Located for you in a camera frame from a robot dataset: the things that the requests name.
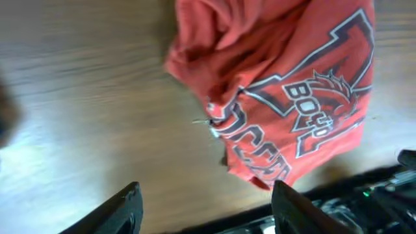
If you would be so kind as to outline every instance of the wood surface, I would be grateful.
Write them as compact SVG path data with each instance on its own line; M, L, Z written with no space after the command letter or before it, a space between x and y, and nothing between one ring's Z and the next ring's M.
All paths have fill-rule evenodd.
M377 0L374 89L362 146L299 180L311 187L416 148L416 1ZM142 233L267 203L228 175L193 95L162 68L173 0L0 2L0 233L58 233L131 181Z

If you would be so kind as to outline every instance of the folded shirt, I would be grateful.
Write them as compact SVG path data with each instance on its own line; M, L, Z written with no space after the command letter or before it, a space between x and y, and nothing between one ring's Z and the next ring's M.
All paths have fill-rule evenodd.
M371 0L177 0L166 69L201 101L229 172L271 189L359 145Z

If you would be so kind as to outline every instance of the t-shirt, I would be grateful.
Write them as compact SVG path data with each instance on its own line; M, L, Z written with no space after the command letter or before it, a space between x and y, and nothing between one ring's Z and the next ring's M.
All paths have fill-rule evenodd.
M229 172L271 189L359 145L371 0L177 0L166 69L201 101Z

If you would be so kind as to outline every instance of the wood grain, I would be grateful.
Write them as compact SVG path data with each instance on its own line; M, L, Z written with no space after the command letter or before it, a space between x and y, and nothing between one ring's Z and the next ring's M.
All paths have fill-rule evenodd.
M376 10L362 147L305 176L299 190L416 146L416 2L377 0ZM130 181L142 187L145 234L269 201L227 175L221 142L191 124L204 118L199 103L161 67L175 24L166 0L0 3L0 83L16 123L0 149L0 233L58 233Z

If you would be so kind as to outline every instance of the red cloth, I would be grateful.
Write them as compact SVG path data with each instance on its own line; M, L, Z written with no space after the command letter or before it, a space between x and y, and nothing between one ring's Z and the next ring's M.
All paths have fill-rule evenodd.
M263 189L359 145L371 0L177 0L166 69L200 99L229 172Z

